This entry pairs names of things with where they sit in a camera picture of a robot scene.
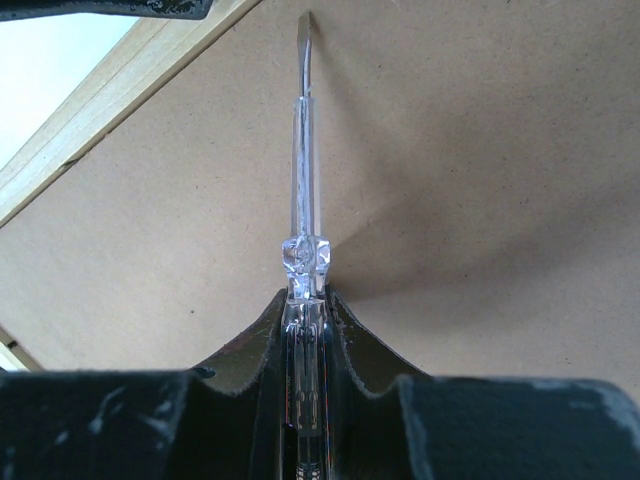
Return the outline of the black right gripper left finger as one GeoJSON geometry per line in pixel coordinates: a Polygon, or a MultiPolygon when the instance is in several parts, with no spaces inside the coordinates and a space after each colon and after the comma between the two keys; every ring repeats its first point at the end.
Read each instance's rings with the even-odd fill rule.
{"type": "Polygon", "coordinates": [[[275,479],[285,295],[187,370],[1,377],[5,479],[275,479]]]}

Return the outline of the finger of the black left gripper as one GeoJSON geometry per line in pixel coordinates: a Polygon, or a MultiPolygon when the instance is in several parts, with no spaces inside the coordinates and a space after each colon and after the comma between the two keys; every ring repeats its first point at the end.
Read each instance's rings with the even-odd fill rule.
{"type": "Polygon", "coordinates": [[[202,20],[213,4],[213,0],[1,0],[1,20],[82,13],[202,20]]]}

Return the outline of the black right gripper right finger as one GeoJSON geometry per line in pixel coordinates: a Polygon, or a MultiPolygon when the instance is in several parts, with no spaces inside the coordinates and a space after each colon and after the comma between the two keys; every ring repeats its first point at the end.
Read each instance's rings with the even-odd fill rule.
{"type": "Polygon", "coordinates": [[[635,479],[639,409],[596,380],[429,375],[328,306],[343,402],[340,479],[635,479]]]}

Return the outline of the clear handled screwdriver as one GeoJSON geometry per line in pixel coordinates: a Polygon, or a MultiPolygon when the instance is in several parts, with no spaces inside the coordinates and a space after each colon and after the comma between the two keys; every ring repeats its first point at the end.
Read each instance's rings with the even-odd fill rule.
{"type": "Polygon", "coordinates": [[[283,479],[332,476],[327,392],[325,284],[331,245],[321,234],[312,96],[313,20],[298,20],[298,97],[293,111],[291,229],[282,244],[287,277],[281,320],[284,368],[283,479]]]}

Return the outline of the wooden picture frame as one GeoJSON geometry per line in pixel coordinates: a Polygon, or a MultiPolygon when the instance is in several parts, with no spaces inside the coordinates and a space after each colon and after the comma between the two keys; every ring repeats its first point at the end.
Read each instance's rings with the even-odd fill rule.
{"type": "Polygon", "coordinates": [[[264,1],[1,230],[42,367],[181,368],[285,283],[296,33],[356,317],[436,375],[639,392],[639,5],[264,1]]]}

